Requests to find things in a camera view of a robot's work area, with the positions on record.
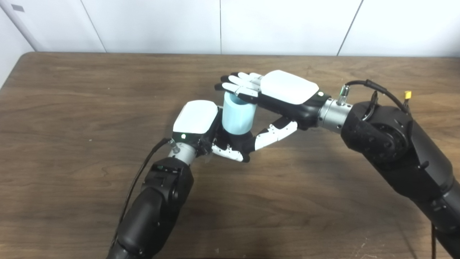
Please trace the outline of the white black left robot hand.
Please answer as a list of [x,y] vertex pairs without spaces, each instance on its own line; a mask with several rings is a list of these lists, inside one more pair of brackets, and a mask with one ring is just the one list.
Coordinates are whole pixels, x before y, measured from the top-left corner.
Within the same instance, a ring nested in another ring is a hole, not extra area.
[[242,144],[252,134],[230,134],[223,126],[223,110],[208,100],[187,102],[172,129],[169,157],[187,165],[191,165],[197,157],[212,154],[248,163],[250,156],[243,152]]

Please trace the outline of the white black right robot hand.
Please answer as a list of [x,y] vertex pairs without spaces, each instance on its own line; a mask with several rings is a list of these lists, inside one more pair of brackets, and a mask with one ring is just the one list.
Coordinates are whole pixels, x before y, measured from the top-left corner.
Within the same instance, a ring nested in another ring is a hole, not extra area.
[[320,111],[329,99],[329,95],[322,93],[316,83],[281,70],[264,76],[232,73],[222,76],[214,88],[280,115],[268,128],[242,144],[241,149],[247,154],[284,139],[297,130],[318,127]]

